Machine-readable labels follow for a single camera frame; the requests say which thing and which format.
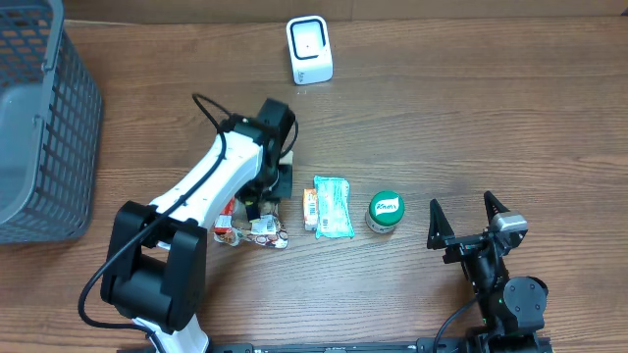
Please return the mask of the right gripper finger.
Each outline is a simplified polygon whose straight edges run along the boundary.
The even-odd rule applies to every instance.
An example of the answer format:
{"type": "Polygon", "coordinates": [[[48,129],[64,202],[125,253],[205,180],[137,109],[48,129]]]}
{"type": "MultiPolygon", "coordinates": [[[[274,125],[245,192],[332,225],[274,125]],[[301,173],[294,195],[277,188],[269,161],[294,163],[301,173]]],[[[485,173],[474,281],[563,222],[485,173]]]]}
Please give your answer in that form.
{"type": "Polygon", "coordinates": [[[496,223],[498,218],[510,212],[490,191],[484,193],[484,203],[490,224],[496,223]]]}
{"type": "Polygon", "coordinates": [[[427,248],[432,250],[446,248],[455,238],[454,232],[437,199],[430,202],[430,226],[428,230],[427,248]]]}

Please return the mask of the orange snack packet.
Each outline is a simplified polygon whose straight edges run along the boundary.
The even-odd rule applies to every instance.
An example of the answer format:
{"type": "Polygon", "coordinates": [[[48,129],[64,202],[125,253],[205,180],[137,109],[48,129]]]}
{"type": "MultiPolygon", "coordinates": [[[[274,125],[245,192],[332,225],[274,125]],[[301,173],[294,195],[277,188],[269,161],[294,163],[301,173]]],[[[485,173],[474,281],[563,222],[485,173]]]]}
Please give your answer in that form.
{"type": "Polygon", "coordinates": [[[318,194],[315,188],[303,190],[303,222],[304,229],[314,231],[319,221],[318,194]]]}

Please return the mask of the brown snack pouch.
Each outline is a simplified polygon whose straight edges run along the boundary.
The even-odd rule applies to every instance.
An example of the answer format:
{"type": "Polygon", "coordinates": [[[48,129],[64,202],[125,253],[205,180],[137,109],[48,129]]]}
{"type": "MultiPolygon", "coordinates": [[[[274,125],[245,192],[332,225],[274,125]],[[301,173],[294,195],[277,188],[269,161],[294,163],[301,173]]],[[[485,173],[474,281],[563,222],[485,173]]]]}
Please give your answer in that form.
{"type": "Polygon", "coordinates": [[[248,198],[247,184],[233,197],[235,208],[232,230],[217,233],[212,227],[214,240],[230,246],[239,246],[242,242],[253,243],[262,247],[285,249],[288,246],[288,232],[280,218],[280,201],[258,201],[260,219],[250,223],[247,219],[244,200],[248,198]]]}

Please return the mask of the green lid jar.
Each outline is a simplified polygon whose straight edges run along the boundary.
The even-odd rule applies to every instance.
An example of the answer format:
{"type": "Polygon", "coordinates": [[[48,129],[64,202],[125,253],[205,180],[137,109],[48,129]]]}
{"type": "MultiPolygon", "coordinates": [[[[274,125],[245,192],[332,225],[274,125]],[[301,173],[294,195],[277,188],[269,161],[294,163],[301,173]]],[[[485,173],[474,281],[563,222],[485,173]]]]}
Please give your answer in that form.
{"type": "Polygon", "coordinates": [[[390,233],[401,222],[404,212],[405,204],[398,193],[391,190],[380,191],[369,203],[365,222],[376,233],[390,233]]]}

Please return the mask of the teal snack packet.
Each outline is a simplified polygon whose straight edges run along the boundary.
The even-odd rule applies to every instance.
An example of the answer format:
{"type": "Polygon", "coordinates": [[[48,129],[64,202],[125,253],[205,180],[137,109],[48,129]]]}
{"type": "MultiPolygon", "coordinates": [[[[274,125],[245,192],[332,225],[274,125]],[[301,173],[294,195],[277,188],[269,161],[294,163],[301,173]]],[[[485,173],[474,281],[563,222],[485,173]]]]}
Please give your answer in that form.
{"type": "Polygon", "coordinates": [[[316,238],[352,238],[348,199],[349,183],[341,177],[314,176],[318,197],[318,225],[316,238]]]}

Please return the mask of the red item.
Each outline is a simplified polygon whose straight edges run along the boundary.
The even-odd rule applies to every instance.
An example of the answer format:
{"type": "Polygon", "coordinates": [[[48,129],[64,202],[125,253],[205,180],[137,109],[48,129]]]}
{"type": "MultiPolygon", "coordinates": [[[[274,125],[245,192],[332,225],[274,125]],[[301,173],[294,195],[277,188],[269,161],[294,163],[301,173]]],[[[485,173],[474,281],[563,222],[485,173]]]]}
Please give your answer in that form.
{"type": "Polygon", "coordinates": [[[232,230],[232,220],[235,208],[235,200],[232,198],[223,211],[219,214],[214,231],[217,233],[227,233],[232,230]]]}

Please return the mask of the yellow black item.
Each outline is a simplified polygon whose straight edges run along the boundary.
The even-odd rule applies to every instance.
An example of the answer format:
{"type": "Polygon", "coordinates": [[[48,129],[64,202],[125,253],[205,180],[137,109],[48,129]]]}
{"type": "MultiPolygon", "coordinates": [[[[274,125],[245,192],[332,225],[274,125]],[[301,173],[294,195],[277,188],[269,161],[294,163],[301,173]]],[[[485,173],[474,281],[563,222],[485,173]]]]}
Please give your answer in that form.
{"type": "Polygon", "coordinates": [[[259,202],[255,197],[248,197],[244,200],[245,212],[250,223],[260,219],[259,202]]]}

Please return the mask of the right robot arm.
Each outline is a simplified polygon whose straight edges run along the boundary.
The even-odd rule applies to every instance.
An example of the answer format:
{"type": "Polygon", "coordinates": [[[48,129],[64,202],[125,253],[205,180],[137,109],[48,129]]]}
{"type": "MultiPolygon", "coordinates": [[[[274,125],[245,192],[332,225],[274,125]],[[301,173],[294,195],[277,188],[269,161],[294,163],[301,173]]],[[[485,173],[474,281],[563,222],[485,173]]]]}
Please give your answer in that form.
{"type": "Polygon", "coordinates": [[[432,339],[417,341],[428,352],[551,352],[548,338],[537,332],[545,327],[547,285],[537,277],[511,277],[503,261],[518,247],[529,230],[524,216],[506,208],[490,192],[484,193],[488,225],[479,233],[454,235],[440,203],[430,202],[427,247],[444,250],[446,264],[458,263],[470,282],[474,297],[451,314],[432,339]],[[477,306],[483,324],[462,337],[445,339],[449,325],[477,306]]]}

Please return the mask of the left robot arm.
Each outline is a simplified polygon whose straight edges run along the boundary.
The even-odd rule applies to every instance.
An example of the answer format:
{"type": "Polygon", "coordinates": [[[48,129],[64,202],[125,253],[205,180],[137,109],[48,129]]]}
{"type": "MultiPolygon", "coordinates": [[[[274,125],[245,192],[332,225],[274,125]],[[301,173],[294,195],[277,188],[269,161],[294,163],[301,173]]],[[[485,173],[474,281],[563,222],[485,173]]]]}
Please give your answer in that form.
{"type": "Polygon", "coordinates": [[[209,336],[196,310],[203,300],[207,232],[237,199],[251,210],[291,196],[283,159],[296,140],[290,110],[253,119],[231,115],[198,164],[148,205],[117,213],[107,260],[94,275],[103,301],[130,318],[156,352],[205,352],[209,336]]]}

